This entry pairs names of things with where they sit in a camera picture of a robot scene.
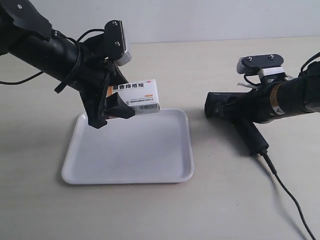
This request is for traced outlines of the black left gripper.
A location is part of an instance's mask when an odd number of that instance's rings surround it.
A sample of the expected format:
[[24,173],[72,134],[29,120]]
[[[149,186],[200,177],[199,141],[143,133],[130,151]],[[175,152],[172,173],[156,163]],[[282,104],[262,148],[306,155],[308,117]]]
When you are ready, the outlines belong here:
[[104,35],[97,34],[86,40],[84,38],[84,34],[78,38],[82,50],[82,66],[76,77],[83,87],[79,94],[88,125],[100,129],[107,125],[107,117],[133,117],[135,110],[127,105],[117,92],[106,98],[107,87],[126,84],[128,80],[121,73],[120,66],[107,56]]

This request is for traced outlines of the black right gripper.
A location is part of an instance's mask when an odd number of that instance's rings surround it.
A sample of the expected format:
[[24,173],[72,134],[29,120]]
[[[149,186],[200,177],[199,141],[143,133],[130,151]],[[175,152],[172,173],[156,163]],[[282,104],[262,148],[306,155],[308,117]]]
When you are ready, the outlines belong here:
[[276,81],[249,92],[221,92],[217,101],[217,116],[222,119],[238,117],[254,123],[269,123],[283,119],[288,112],[280,105],[272,105],[273,89],[277,90],[287,81]]

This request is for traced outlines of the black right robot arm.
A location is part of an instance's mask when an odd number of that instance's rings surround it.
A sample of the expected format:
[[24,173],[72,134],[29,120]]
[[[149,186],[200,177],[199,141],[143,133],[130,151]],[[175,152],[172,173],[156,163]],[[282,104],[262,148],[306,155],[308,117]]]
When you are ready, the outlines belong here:
[[236,71],[251,88],[248,92],[214,92],[207,115],[222,119],[244,119],[266,124],[278,119],[320,111],[320,54],[310,57],[296,77],[283,68],[276,53],[249,55],[239,59]]

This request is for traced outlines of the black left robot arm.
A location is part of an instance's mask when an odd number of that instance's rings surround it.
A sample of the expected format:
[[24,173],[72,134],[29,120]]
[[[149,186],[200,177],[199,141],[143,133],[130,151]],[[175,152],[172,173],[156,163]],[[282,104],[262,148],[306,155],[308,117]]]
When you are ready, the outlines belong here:
[[59,81],[55,88],[76,90],[89,126],[100,129],[110,118],[129,119],[132,107],[113,86],[126,85],[120,67],[131,60],[121,20],[110,20],[73,39],[52,27],[28,0],[0,3],[0,53],[11,54]]

